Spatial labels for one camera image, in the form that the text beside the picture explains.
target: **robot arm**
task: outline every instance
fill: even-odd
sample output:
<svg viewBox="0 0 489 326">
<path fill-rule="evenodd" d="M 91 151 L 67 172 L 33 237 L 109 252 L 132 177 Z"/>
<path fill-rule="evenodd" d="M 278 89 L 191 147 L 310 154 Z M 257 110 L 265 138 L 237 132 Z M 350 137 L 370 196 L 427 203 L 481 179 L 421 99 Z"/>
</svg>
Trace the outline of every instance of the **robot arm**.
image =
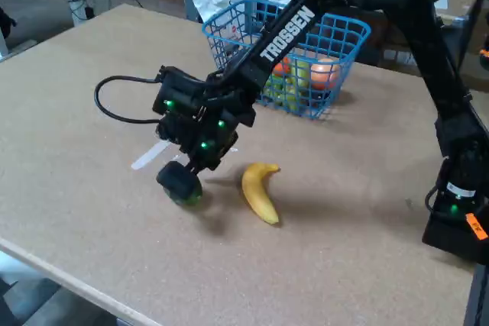
<svg viewBox="0 0 489 326">
<path fill-rule="evenodd" d="M 163 116 L 157 133 L 178 144 L 190 161 L 185 167 L 168 163 L 157 181 L 177 201 L 200 195 L 197 174 L 220 164 L 238 139 L 235 130 L 239 124 L 253 125 L 252 105 L 273 68 L 322 15 L 338 6 L 379 9 L 404 33 L 439 113 L 436 135 L 445 160 L 436 186 L 426 197 L 431 215 L 423 241 L 489 263 L 487 240 L 480 231 L 474 233 L 475 222 L 489 224 L 489 134 L 471 106 L 471 95 L 442 39 L 434 1 L 290 0 L 274 21 L 263 26 L 257 43 L 238 52 L 205 82 L 176 68 L 162 67 L 155 79 L 161 87 L 153 110 Z M 98 90 L 96 102 L 99 104 Z M 429 199 L 435 193 L 431 206 Z M 467 215 L 475 222 L 469 224 Z"/>
</svg>

